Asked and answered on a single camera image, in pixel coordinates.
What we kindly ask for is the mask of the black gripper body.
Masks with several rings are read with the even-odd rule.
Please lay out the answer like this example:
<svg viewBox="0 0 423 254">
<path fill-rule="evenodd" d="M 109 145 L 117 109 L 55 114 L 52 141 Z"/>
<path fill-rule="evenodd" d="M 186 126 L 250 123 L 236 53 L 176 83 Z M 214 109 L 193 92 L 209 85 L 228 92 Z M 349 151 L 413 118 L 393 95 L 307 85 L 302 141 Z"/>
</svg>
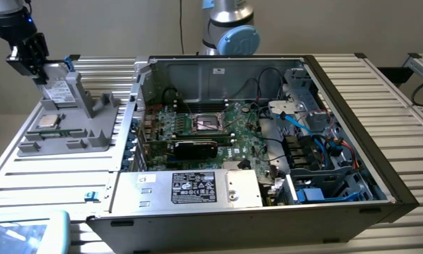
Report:
<svg viewBox="0 0 423 254">
<path fill-rule="evenodd" d="M 37 33 L 37 27 L 28 10 L 0 14 L 0 38 L 9 46 L 19 46 Z"/>
</svg>

